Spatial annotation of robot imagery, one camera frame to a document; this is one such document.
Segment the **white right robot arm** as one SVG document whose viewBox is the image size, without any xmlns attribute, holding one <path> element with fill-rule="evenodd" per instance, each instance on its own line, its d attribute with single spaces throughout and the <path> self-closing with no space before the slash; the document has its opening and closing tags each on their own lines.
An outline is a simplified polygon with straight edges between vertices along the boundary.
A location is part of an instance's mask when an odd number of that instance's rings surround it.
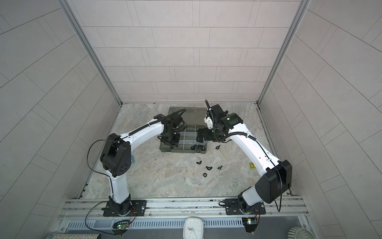
<svg viewBox="0 0 382 239">
<path fill-rule="evenodd" d="M 275 202 L 291 187 L 292 165 L 280 161 L 251 134 L 243 120 L 236 113 L 223 111 L 219 104 L 210 106 L 205 100 L 207 127 L 198 130 L 197 142 L 235 142 L 248 156 L 257 169 L 260 179 L 256 184 L 238 195 L 238 207 L 244 214 L 253 212 L 259 203 Z"/>
</svg>

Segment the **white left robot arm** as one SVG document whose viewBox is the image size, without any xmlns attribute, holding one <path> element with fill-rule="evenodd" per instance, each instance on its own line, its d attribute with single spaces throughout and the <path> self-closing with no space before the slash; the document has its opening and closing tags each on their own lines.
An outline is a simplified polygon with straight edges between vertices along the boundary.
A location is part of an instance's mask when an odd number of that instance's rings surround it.
<svg viewBox="0 0 382 239">
<path fill-rule="evenodd" d="M 134 216 L 135 207 L 131 202 L 131 195 L 127 185 L 127 171 L 134 161 L 133 152 L 143 143 L 153 137 L 170 147 L 178 147 L 180 132 L 187 128 L 182 114 L 186 109 L 180 109 L 167 116 L 156 115 L 151 121 L 139 128 L 125 134 L 110 134 L 106 139 L 96 140 L 91 146 L 98 142 L 104 142 L 99 160 L 103 171 L 97 171 L 90 166 L 88 149 L 86 162 L 88 168 L 97 174 L 106 176 L 109 180 L 110 195 L 101 210 L 105 217 Z"/>
</svg>

